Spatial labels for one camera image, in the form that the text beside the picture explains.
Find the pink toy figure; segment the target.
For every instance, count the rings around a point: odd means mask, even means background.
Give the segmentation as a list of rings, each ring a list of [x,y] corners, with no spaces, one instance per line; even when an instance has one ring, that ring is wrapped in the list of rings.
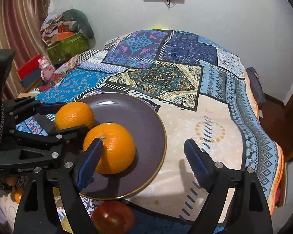
[[[49,83],[52,75],[55,72],[55,68],[52,65],[52,63],[50,63],[49,59],[47,59],[45,56],[41,57],[39,60],[39,68],[41,70],[41,79],[42,81],[44,81],[45,83]]]

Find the grey bag on floor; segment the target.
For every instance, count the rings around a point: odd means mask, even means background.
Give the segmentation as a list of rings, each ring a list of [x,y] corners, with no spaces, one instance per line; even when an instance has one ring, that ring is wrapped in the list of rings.
[[[246,69],[248,78],[250,80],[251,91],[254,99],[258,105],[262,105],[266,102],[265,94],[259,81],[259,75],[255,68],[249,67]]]

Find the patchwork blue bedspread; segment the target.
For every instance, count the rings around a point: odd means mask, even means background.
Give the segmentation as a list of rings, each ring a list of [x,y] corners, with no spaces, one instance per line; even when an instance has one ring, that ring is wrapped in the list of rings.
[[[272,213],[283,155],[260,125],[258,106],[238,56],[189,32],[140,30],[109,41],[35,99],[68,104],[101,93],[127,94],[148,104],[164,125],[167,144],[159,172],[141,192],[114,200],[79,193],[90,219],[103,202],[118,201],[135,216],[129,233],[189,233],[208,193],[199,186],[184,153],[188,139],[227,168],[253,168]],[[17,130],[46,136],[56,129],[55,116],[34,115]],[[59,165],[42,169],[74,162],[84,152],[84,140],[67,143]],[[29,182],[38,168],[16,176],[27,175]],[[213,233],[225,228],[234,192],[228,190]]]

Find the large orange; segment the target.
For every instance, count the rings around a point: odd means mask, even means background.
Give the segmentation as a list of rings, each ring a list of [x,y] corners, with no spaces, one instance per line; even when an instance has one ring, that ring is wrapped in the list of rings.
[[[104,175],[118,174],[126,170],[135,157],[135,143],[129,131],[117,123],[103,123],[91,129],[83,142],[83,150],[95,139],[103,142],[103,153],[96,172]]]
[[[91,108],[80,101],[68,103],[60,108],[55,116],[57,130],[85,125],[92,129],[95,123]]]

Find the dark green plush pillow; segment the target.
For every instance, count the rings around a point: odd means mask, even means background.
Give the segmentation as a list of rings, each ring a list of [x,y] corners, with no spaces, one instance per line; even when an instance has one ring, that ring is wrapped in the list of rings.
[[[87,39],[94,38],[94,32],[89,24],[87,16],[80,10],[70,9],[63,12],[63,21],[76,21],[78,30]]]

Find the red tomato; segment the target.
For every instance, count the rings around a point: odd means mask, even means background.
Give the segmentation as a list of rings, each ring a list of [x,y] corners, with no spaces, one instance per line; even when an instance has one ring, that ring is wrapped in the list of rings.
[[[132,210],[118,201],[105,201],[91,215],[99,233],[127,233],[135,223]]]

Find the striped red curtain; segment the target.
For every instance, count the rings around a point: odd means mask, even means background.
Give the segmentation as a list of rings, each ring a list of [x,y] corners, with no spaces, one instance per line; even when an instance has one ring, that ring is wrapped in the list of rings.
[[[34,56],[48,56],[41,26],[48,15],[50,0],[0,0],[0,49],[16,51],[3,98],[13,99],[22,92],[17,70]]]

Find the yellow plush object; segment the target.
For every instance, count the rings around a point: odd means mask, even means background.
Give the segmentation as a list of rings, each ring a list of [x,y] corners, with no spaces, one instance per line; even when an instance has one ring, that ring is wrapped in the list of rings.
[[[163,30],[167,30],[165,27],[161,27],[161,26],[154,26],[151,28],[151,30],[159,30],[159,31],[163,31]]]

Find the dark purple plate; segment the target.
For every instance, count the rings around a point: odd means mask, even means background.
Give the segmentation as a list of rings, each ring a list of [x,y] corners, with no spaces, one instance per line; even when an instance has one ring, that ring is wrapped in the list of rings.
[[[82,99],[94,113],[95,127],[117,123],[134,139],[132,164],[118,174],[94,171],[91,182],[80,193],[95,200],[133,196],[145,189],[159,172],[166,154],[166,131],[158,114],[142,100],[127,94],[101,93]]]

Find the small mandarin orange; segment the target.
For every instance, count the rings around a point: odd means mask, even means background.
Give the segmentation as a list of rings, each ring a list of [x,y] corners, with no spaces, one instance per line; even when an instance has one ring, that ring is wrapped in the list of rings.
[[[22,197],[23,193],[24,193],[24,189],[22,189],[22,188],[18,188],[15,190],[14,199],[17,204],[19,204],[19,202],[21,201],[21,197]]]

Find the red box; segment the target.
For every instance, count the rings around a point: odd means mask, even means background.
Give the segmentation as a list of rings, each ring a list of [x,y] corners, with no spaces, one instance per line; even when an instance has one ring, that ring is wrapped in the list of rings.
[[[41,69],[39,67],[39,60],[41,58],[42,56],[39,54],[17,70],[17,75],[24,88],[28,88],[33,83],[41,81]]]

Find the green storage box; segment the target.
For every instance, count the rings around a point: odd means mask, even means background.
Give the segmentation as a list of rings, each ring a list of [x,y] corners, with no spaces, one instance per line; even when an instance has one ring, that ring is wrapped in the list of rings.
[[[89,50],[88,40],[81,34],[76,33],[46,48],[48,57],[53,65],[69,61],[77,54]]]

